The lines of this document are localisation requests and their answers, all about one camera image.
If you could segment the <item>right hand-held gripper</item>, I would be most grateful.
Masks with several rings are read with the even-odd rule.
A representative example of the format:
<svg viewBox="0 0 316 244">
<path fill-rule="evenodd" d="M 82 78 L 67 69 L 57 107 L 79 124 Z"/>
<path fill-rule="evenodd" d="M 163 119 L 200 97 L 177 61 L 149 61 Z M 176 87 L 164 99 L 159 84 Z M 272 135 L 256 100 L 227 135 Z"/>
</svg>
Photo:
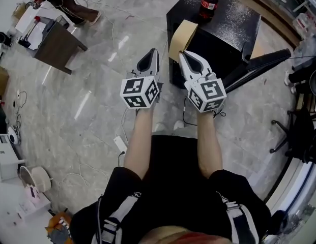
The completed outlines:
<svg viewBox="0 0 316 244">
<path fill-rule="evenodd" d="M 200 55 L 179 52 L 179 64 L 185 77 L 187 98 L 200 112 L 219 111 L 226 99 L 226 92 L 220 78 L 217 78 L 207 60 Z"/>
</svg>

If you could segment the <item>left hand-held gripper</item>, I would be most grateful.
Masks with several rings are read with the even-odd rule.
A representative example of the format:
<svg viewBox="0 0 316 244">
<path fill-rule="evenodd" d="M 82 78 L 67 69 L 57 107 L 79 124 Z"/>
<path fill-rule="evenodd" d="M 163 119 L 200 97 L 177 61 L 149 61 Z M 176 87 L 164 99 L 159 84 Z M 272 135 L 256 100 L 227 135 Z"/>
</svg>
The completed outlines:
<svg viewBox="0 0 316 244">
<path fill-rule="evenodd" d="M 152 48 L 137 63 L 137 71 L 127 73 L 122 80 L 120 96 L 129 109 L 148 109 L 158 102 L 162 83 L 159 83 L 160 58 Z"/>
</svg>

